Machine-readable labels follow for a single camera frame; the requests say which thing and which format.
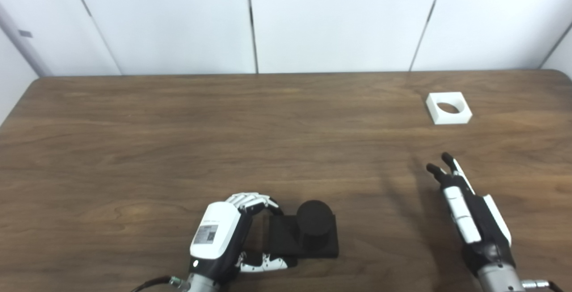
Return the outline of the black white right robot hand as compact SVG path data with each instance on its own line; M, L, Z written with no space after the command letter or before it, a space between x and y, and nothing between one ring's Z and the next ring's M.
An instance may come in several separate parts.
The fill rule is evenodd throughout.
M486 266L516 267L511 239L502 229L502 217L492 196L476 194L456 158L447 152L441 159L450 168L446 172L428 163L426 169L439 183L451 219L462 240L461 254L469 271L478 276Z

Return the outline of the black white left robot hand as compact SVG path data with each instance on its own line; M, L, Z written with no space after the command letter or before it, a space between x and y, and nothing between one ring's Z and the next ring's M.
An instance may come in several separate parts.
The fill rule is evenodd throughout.
M298 265L294 257L245 251L253 217L263 210L274 216L284 214L272 197L257 192L241 192L209 204L189 247L190 292L217 292L241 272L280 271Z

